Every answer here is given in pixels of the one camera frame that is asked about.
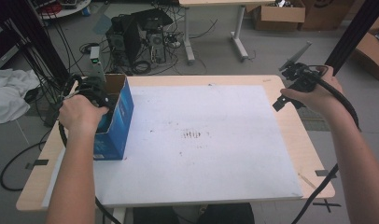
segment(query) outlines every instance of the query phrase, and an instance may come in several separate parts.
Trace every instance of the table leg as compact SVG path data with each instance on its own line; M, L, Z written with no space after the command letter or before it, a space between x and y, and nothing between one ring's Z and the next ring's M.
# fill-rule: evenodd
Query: table leg
M243 47L243 44L239 39L240 30L242 28L243 16L245 15L245 8L246 8L246 6L240 6L239 7L238 21L236 23L236 31L231 32L233 43L235 44L235 46L239 50L242 62L248 58L248 54L246 52L246 49L245 49L245 47Z
M120 223L124 224L126 215L126 207L114 208L113 217L116 218Z
M188 64L191 65L195 62L195 56L193 55L192 47L190 46L190 20L189 20L189 7L185 8L185 14L184 14L184 47L186 48L187 52L187 59Z

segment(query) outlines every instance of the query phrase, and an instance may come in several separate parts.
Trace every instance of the desk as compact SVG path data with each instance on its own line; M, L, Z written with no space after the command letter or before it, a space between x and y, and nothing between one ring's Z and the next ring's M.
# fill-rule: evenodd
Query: desk
M242 20L245 14L246 4L267 4L274 1L270 0L179 0L180 5L185 9L185 28L184 28L184 47L187 52L188 63L192 64L195 62L195 56L193 55L192 46L190 45L190 21L189 21L189 11L190 7L201 7L201 6L218 6L218 5L240 5L236 23L236 29L231 32L232 40L234 45L239 50L241 55L241 61L243 62L248 58L246 49L243 47L241 40L239 39L240 30L242 27Z
M171 77L128 77L130 86L188 86L207 85L261 85L269 102L274 103L280 96L283 82L278 76L171 76ZM292 105L285 106L279 113L274 112L277 124L288 149L294 169L298 174L303 198L308 198L324 177L315 170L324 170L302 122ZM42 210L42 201L49 186L56 160L63 148L57 125L51 131L48 142L41 152L40 160L49 160L46 166L36 166L17 202L21 211ZM320 198L333 197L331 184L318 195Z

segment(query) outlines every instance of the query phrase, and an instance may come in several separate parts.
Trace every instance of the blue cardboard box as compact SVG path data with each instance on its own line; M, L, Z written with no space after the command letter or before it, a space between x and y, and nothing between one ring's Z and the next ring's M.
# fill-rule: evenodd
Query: blue cardboard box
M122 160L125 151L132 120L133 99L125 75L105 75L105 79L107 93L119 95L119 98L107 131L95 135L93 159L117 161Z

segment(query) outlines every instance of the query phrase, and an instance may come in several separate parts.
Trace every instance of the gray floor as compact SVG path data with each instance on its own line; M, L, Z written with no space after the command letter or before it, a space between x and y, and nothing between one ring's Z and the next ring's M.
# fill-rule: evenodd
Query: gray floor
M80 57L77 50L80 45L101 41L103 36L96 35L93 28L107 8L108 6L103 4L95 4L91 6L93 14L89 17L82 17L78 13L59 20L76 58ZM197 58L195 65L187 66L185 52L180 48L177 51L179 61L175 67L161 72L159 75L279 74L277 68L304 46L308 40L313 42L313 46L302 56L301 62L322 64L327 60L348 24L346 21L337 31L331 32L262 32L255 31L252 20L245 18L241 39L251 59L241 63L236 49L230 41L230 31L233 31L235 26L236 12L237 7L195 7L190 9L190 32L192 34L200 34L207 30L212 24L211 21L218 19L218 22L211 33L191 40ZM179 22L178 25L179 29L183 31L183 22ZM62 40L56 35L53 25L50 26L49 31L55 48L61 54L63 61L67 63ZM79 66L84 71L91 69L91 64L87 59L82 59ZM6 65L6 68L10 67L21 70L30 68L21 55L15 56ZM165 68L167 66L157 67L151 73L160 72ZM379 160L379 81L350 60L343 66L338 78L344 87L345 95L358 112L364 137ZM23 116L17 120L0 124L0 173L11 158L26 147L39 142L48 130L49 128L43 125L40 118L30 116ZM318 131L309 131L308 133L326 169L331 168L336 159L330 133ZM5 176L5 181L10 187L20 188L25 184L31 172L25 169L25 166L27 163L33 162L38 154L38 148L33 148L12 164ZM339 174L338 178L332 180L332 184L336 189L336 195L328 199L328 203L339 206L332 205L329 211L327 206L311 205L300 223L349 223ZM19 195L19 192L9 192L0 186L0 223L43 223L44 212L25 213L16 210L15 204ZM321 199L316 200L316 203L323 202ZM303 203L304 201L266 202L252 203L252 206L256 223L289 223L301 210ZM176 208L177 213L191 221L196 220L197 210L197 206ZM101 223L100 214L96 221Z

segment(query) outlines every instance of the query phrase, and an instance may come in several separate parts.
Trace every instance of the white cloth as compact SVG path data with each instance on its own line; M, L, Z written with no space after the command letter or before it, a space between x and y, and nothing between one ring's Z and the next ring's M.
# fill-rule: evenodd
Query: white cloth
M33 70L0 70L0 123L17 119L30 106L23 100L26 92L39 85Z

